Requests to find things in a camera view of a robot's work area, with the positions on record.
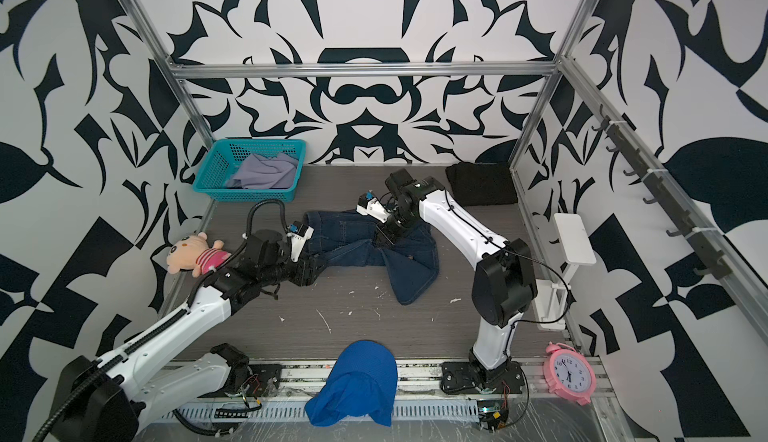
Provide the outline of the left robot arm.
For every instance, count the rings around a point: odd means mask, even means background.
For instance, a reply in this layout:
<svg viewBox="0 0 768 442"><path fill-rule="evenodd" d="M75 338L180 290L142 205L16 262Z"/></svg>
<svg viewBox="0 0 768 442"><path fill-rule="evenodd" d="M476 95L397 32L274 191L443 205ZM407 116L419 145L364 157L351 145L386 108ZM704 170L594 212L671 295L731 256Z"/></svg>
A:
<svg viewBox="0 0 768 442"><path fill-rule="evenodd" d="M252 233L234 252L203 232L175 243L167 256L168 269L190 272L197 280L193 292L133 340L94 361L80 356L67 364L51 414L35 440L130 441L202 395L243 395L252 375L249 358L229 344L219 344L178 369L163 369L251 300L276 296L283 282L312 284L324 269L305 247L312 235L311 227L296 222L282 232Z"/></svg>

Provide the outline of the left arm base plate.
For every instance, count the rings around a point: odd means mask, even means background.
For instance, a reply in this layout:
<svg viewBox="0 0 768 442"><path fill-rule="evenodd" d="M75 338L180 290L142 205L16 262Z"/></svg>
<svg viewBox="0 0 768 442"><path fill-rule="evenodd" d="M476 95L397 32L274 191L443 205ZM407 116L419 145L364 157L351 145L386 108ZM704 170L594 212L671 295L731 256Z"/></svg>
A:
<svg viewBox="0 0 768 442"><path fill-rule="evenodd" d="M230 375L223 388L207 394L207 397L260 398L277 393L283 366L276 363L250 364L238 368Z"/></svg>

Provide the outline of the dark blue denim skirt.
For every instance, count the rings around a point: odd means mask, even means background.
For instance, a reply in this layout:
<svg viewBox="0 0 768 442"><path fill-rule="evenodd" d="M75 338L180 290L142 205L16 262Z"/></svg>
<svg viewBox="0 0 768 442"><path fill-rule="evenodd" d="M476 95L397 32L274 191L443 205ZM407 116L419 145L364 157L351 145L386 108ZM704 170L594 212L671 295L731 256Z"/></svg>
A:
<svg viewBox="0 0 768 442"><path fill-rule="evenodd" d="M439 254L430 228L419 224L392 247L377 246L377 220L355 211L310 211L303 222L314 229L307 253L331 267L384 267L402 305L415 302L437 279Z"/></svg>

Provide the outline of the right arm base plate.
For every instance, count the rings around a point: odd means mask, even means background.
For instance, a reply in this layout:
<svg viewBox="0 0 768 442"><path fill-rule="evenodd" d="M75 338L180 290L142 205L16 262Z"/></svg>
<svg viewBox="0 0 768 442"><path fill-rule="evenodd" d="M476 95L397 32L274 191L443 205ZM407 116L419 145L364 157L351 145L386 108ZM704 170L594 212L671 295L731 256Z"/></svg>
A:
<svg viewBox="0 0 768 442"><path fill-rule="evenodd" d="M524 372L518 362L508 360L487 370L477 361L443 362L440 390L448 395L502 394L525 392Z"/></svg>

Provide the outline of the black skirt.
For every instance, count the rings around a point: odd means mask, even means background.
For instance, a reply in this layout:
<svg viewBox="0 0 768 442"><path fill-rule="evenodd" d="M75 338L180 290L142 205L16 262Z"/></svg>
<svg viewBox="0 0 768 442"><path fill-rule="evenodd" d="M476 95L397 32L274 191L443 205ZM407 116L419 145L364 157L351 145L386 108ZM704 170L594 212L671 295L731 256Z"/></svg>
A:
<svg viewBox="0 0 768 442"><path fill-rule="evenodd" d="M511 171L503 163L460 162L447 167L445 172L453 198L462 207L518 203Z"/></svg>

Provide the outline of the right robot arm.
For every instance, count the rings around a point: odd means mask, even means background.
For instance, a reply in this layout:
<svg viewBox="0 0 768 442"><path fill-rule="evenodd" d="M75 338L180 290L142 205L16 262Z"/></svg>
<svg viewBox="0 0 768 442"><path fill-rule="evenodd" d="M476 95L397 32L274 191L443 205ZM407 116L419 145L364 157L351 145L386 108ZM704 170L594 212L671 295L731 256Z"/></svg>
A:
<svg viewBox="0 0 768 442"><path fill-rule="evenodd" d="M378 221L375 243L393 247L426 224L458 249L474 269L471 298L481 317L470 359L487 374L499 369L510 359L516 326L538 295L529 247L484 226L432 177L417 180L400 169L385 185L392 196L388 205L372 195L358 204L359 213Z"/></svg>

